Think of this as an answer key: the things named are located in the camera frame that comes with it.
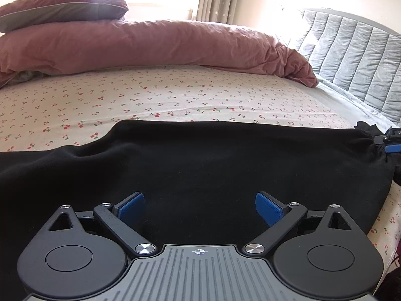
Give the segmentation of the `black pants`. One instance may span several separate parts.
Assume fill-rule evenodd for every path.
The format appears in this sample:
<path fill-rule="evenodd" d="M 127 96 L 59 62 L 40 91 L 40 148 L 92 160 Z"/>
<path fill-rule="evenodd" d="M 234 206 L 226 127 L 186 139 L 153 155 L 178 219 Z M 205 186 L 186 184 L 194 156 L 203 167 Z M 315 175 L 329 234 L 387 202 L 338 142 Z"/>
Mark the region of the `black pants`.
<path fill-rule="evenodd" d="M 156 245 L 244 245 L 263 220 L 263 190 L 312 210 L 339 204 L 373 226 L 400 155 L 359 130 L 235 122 L 124 120 L 90 143 L 1 152 L 1 299 L 22 300 L 18 256 L 62 204 L 88 211 L 145 196 L 143 233 Z"/>

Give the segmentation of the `folded black garment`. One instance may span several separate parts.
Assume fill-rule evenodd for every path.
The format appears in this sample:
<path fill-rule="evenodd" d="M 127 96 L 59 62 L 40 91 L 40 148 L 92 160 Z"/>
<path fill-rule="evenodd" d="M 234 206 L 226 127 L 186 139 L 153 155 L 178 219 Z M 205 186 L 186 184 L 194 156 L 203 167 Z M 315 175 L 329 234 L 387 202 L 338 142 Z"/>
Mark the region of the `folded black garment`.
<path fill-rule="evenodd" d="M 356 130 L 359 130 L 364 136 L 370 139 L 374 139 L 375 137 L 384 135 L 384 133 L 379 130 L 376 124 L 369 125 L 364 121 L 358 121 L 354 128 Z"/>

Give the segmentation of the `grey bed sheet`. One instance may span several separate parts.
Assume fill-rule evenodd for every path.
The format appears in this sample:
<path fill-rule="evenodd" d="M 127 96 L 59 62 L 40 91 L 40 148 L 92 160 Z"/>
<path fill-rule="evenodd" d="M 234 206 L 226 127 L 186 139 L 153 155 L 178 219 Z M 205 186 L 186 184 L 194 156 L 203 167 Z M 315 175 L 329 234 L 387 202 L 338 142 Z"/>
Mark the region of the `grey bed sheet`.
<path fill-rule="evenodd" d="M 381 113 L 371 106 L 365 104 L 348 91 L 330 83 L 321 76 L 317 76 L 319 83 L 315 88 L 307 88 L 306 92 L 338 113 L 350 124 L 356 125 L 363 121 L 369 125 L 376 125 L 381 132 L 395 127 L 395 124 L 388 120 Z"/>

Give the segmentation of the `grey quilted headboard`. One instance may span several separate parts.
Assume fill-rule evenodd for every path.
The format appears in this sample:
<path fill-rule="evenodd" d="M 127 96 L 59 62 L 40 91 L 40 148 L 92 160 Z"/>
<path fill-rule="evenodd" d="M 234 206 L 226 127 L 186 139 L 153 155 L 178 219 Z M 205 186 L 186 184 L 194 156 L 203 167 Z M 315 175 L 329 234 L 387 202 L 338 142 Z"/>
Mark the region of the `grey quilted headboard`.
<path fill-rule="evenodd" d="M 400 124 L 400 34 L 366 18 L 305 10 L 289 44 L 325 84 Z"/>

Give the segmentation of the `cherry print bed cloth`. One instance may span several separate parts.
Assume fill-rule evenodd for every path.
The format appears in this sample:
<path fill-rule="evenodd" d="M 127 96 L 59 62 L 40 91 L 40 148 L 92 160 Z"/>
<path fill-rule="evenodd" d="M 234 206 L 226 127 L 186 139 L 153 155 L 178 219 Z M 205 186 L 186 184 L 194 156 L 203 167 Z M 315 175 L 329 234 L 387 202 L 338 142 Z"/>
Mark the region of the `cherry print bed cloth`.
<path fill-rule="evenodd" d="M 28 150 L 84 145 L 124 120 L 356 126 L 306 90 L 277 76 L 199 66 L 48 76 L 1 89 L 1 152 L 8 145 Z M 393 256 L 400 240 L 400 182 L 391 184 L 373 226 L 363 233 L 383 259 Z"/>

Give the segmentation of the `pink duvet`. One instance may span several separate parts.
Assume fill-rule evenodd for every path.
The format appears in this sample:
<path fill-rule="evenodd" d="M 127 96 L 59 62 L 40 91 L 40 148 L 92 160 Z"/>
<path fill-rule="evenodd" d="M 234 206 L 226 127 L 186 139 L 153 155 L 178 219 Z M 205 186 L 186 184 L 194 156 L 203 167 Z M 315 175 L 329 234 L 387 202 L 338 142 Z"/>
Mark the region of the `pink duvet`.
<path fill-rule="evenodd" d="M 318 84 L 311 65 L 296 50 L 265 33 L 220 23 L 48 23 L 1 36 L 1 84 L 27 81 L 37 73 L 183 64 L 277 76 L 309 88 Z"/>

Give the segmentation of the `pink grey pillow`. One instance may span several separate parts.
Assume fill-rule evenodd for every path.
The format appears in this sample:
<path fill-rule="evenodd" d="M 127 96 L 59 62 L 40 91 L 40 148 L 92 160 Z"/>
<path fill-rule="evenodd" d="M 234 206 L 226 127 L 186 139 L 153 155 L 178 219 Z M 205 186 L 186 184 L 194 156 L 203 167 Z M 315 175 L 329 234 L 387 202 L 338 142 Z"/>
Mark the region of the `pink grey pillow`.
<path fill-rule="evenodd" d="M 1 32 L 46 23 L 115 20 L 127 11 L 125 0 L 16 0 L 1 6 Z"/>

